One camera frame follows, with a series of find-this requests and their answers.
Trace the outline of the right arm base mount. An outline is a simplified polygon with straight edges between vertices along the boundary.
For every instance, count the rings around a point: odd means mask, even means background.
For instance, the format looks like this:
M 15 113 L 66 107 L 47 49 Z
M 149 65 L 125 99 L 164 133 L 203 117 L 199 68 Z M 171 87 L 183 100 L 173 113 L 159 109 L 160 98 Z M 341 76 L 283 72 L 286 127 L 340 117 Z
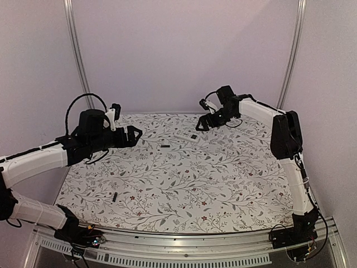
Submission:
M 283 224 L 273 226 L 268 239 L 274 249 L 285 248 L 287 257 L 294 263 L 306 262 L 316 257 L 327 244 L 329 227 L 322 214 L 313 210 L 305 216 L 292 215 L 293 226 Z M 322 246 L 317 246 L 317 230 L 315 224 L 322 220 L 325 227 L 325 238 Z

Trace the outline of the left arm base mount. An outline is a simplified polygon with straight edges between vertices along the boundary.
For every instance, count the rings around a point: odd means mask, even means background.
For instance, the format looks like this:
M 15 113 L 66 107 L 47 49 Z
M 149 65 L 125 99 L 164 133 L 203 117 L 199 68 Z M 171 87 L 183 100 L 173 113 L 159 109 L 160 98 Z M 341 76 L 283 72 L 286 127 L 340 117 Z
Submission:
M 55 231 L 54 237 L 56 239 L 83 248 L 98 248 L 106 241 L 103 232 L 95 229 L 95 225 L 81 227 L 79 226 L 79 219 L 70 209 L 63 205 L 58 205 L 58 207 L 64 212 L 66 221 L 63 228 Z

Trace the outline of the white AC remote control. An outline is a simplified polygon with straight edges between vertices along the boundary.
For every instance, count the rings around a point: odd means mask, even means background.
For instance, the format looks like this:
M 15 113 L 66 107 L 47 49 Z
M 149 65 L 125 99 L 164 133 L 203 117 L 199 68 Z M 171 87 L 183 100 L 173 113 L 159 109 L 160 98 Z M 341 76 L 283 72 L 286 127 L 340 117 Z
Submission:
M 180 138 L 180 139 L 186 140 L 186 141 L 190 141 L 190 142 L 197 143 L 199 141 L 199 136 L 194 133 L 191 133 L 191 132 L 177 130 L 173 135 L 177 138 Z

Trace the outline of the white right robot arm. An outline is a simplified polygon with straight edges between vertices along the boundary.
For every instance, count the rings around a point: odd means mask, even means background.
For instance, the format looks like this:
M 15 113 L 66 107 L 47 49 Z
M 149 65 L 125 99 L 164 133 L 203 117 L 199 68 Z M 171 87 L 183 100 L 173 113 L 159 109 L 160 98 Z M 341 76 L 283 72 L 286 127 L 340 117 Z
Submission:
M 209 131 L 226 125 L 232 118 L 251 117 L 271 129 L 270 150 L 281 163 L 293 200 L 293 225 L 288 238 L 301 243 L 310 234 L 319 212 L 311 200 L 309 178 L 303 162 L 302 133 L 298 114 L 271 107 L 250 94 L 236 95 L 229 85 L 222 86 L 199 101 L 209 113 L 201 116 L 196 130 Z

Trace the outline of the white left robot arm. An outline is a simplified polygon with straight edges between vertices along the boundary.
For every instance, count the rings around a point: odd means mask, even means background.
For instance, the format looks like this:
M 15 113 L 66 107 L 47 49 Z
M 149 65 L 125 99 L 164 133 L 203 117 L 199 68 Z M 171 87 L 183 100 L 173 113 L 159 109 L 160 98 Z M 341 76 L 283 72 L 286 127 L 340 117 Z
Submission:
M 16 184 L 47 171 L 70 167 L 97 152 L 134 147 L 142 130 L 134 127 L 116 127 L 119 113 L 111 108 L 101 111 L 88 109 L 80 113 L 78 126 L 52 142 L 1 159 L 1 220 L 18 219 L 50 226 L 68 238 L 79 242 L 83 230 L 70 209 L 47 205 L 15 193 Z

